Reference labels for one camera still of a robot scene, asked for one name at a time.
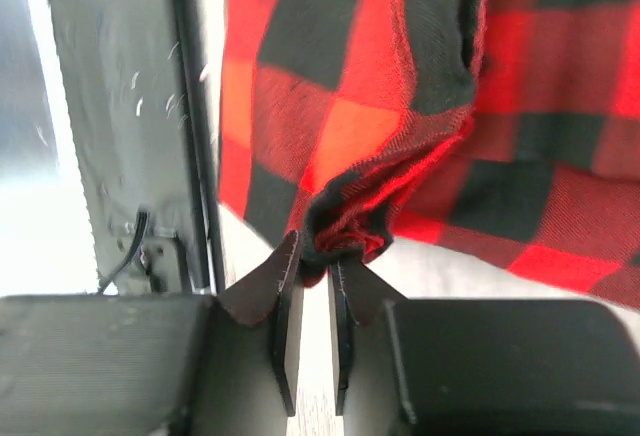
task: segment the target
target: white scratch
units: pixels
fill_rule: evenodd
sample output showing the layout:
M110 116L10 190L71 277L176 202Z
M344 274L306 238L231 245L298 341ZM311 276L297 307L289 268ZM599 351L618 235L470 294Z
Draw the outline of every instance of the white scratch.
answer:
M133 78L131 78L131 89L136 89L136 83L138 82L138 76L140 76L140 71L136 71L133 73Z
M169 111L169 106L171 106L171 102L175 97L176 97L175 94L172 94L171 96L169 96L169 99L167 99L167 104L164 106L165 111Z
M40 141L42 141L42 144L44 144L48 148L49 143L47 143L47 140L44 139L44 134L42 134L42 128L40 126L36 126L36 131L38 132L38 137L40 138Z
M173 53L176 52L176 49L178 49L179 45L180 45L180 41L178 41L176 44L173 45L173 48L171 48L171 51L169 51L169 56L167 56L167 60L171 59L171 56L173 56Z
M142 103L144 102L144 98L140 98L138 100L138 105L136 106L136 116L140 117L140 110L142 109Z
M205 64L200 73L200 82L204 83L204 80L209 76L209 64Z

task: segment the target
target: red and black plaid fabric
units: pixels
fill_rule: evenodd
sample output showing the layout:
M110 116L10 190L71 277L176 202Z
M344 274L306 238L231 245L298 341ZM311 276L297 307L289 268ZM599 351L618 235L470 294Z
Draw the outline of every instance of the red and black plaid fabric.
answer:
M227 0L220 197L640 308L640 0Z

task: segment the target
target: wire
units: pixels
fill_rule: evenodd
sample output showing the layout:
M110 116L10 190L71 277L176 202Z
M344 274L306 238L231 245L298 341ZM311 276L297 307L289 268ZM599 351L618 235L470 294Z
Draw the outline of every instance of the wire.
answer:
M133 263L138 257L140 257L140 253L142 251L142 243L144 241L144 237L149 230L150 223L150 215L147 211L138 210L138 214L136 214L136 224L135 224L135 232L133 233L133 241L131 242L131 247L129 251L127 251L126 256L120 262L116 268L111 271L107 276L100 278L100 283L98 284L98 294L104 294L106 289L109 287L111 283L115 281L115 279L127 269L127 267Z

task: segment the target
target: black cable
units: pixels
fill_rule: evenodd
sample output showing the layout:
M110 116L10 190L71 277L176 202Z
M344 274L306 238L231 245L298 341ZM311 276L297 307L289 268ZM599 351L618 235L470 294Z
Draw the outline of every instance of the black cable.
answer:
M133 234L131 247L129 248L129 251L127 251L127 254L122 262L118 266L116 266L116 268L107 276L100 278L100 282L98 284L98 294L104 294L109 285L115 281L120 273L122 273L122 271L124 271L127 266L129 266L136 258L140 257L140 252L142 251L142 243L144 241L144 237L147 234L147 231L149 230L150 219L150 215L147 211L138 210L138 214L136 215L135 232Z

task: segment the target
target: flannel fabric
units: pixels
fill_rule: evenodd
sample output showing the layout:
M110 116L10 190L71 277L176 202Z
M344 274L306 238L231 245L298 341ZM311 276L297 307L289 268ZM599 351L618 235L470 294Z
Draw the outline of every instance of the flannel fabric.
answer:
M227 0L220 198L640 308L640 0Z

